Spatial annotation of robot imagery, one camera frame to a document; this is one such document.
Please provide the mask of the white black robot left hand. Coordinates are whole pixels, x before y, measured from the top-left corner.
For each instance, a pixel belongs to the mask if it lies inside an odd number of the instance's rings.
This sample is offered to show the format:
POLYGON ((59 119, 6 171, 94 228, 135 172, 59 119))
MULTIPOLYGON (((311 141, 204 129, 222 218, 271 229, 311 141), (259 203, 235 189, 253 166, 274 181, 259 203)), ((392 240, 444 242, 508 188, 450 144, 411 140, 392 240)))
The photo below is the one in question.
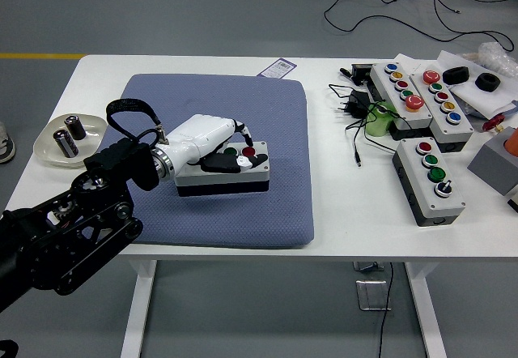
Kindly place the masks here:
POLYGON ((222 153, 220 149, 235 133, 244 136, 247 147, 253 140, 247 126, 230 118, 195 114, 167 135, 168 144, 159 144, 165 173, 176 177, 188 164, 197 164, 206 173, 243 173, 264 164, 266 154, 247 156, 222 153))

